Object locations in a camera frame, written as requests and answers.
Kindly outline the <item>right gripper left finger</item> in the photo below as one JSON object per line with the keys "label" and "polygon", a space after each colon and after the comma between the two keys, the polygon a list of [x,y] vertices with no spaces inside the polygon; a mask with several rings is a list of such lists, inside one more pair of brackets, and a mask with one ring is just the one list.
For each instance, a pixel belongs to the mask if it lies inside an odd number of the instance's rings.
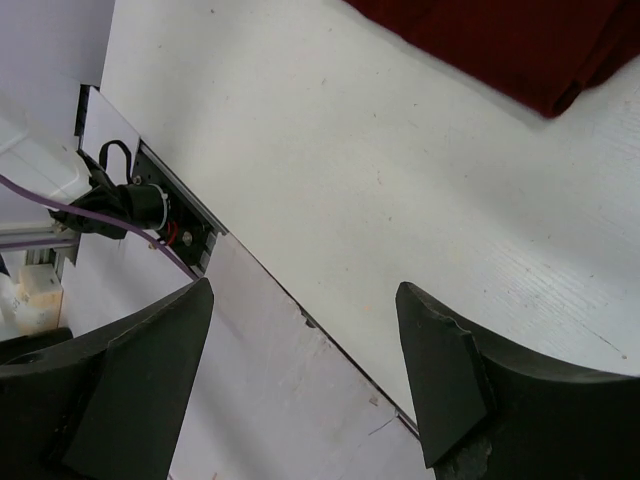
{"label": "right gripper left finger", "polygon": [[166,478],[213,305],[201,278],[80,336],[3,341],[2,477]]}

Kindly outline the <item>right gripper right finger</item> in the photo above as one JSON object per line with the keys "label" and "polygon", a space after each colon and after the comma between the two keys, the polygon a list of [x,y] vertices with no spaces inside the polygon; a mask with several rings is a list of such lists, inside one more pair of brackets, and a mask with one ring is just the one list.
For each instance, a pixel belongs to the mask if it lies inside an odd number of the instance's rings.
{"label": "right gripper right finger", "polygon": [[410,282],[396,310],[419,440],[439,479],[635,479],[639,381],[538,353]]}

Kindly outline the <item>dark red t shirt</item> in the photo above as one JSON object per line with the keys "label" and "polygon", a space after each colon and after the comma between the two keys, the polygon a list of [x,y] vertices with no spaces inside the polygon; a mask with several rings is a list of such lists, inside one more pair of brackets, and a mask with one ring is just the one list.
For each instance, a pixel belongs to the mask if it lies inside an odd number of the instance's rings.
{"label": "dark red t shirt", "polygon": [[546,118],[639,55],[636,1],[354,1],[367,19]]}

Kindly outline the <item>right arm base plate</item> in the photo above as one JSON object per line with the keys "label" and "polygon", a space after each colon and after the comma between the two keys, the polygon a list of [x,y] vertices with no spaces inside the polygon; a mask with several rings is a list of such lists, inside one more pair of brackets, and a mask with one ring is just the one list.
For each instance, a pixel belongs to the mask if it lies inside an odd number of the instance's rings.
{"label": "right arm base plate", "polygon": [[158,231],[163,243],[195,274],[203,276],[219,235],[228,229],[141,141],[132,167],[135,184],[156,185],[168,195],[167,225]]}

